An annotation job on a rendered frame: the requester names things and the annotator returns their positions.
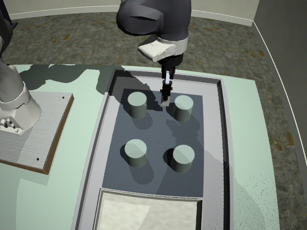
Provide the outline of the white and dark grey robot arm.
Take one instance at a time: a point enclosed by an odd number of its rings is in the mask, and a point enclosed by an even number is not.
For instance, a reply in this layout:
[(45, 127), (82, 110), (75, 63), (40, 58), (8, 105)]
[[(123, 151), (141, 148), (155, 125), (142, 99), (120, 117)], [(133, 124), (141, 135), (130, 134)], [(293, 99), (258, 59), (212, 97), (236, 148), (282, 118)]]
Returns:
[[(121, 0), (116, 23), (128, 35), (150, 35), (138, 51), (157, 62), (186, 51), (190, 17), (191, 0)], [(36, 124), (42, 110), (16, 67), (2, 60), (12, 33), (0, 11), (0, 131), (21, 136)]]

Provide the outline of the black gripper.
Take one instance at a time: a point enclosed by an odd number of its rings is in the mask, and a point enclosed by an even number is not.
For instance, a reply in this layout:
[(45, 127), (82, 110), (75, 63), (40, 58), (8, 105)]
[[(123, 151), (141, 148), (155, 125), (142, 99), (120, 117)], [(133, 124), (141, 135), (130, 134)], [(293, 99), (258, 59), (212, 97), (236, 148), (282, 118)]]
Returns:
[(175, 66), (181, 64), (182, 60), (183, 54), (169, 56), (158, 61), (158, 63), (162, 65), (161, 72), (163, 79), (162, 90), (160, 89), (160, 92), (162, 93), (161, 106), (169, 106), (170, 92), (171, 90), (173, 90), (173, 87), (171, 87), (171, 85), (176, 69)]

